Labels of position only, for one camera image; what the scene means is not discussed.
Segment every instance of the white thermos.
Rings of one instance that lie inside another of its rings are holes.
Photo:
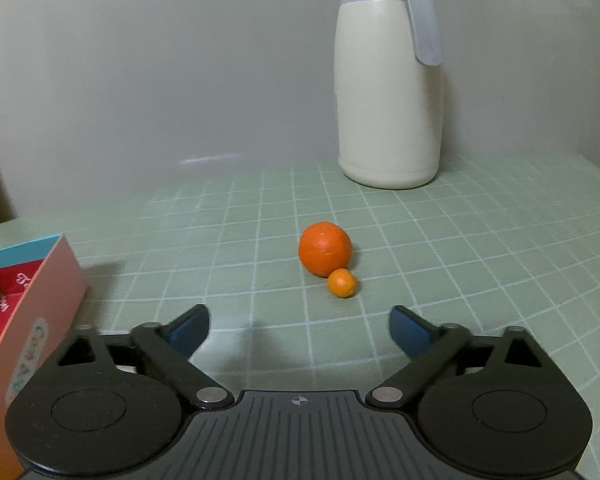
[[[341,0],[334,82],[339,163],[367,186],[405,189],[440,163],[442,43],[432,0]]]

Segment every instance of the green cutting mat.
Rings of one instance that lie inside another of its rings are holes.
[[[299,234],[322,220],[355,245],[354,298],[298,262]],[[397,192],[334,164],[281,168],[9,222],[0,246],[58,231],[91,282],[77,323],[126,331],[205,303],[194,362],[235,392],[366,392],[406,363],[386,330],[394,304],[475,333],[524,325],[591,408],[580,469],[600,479],[600,171],[582,158],[452,158]]]

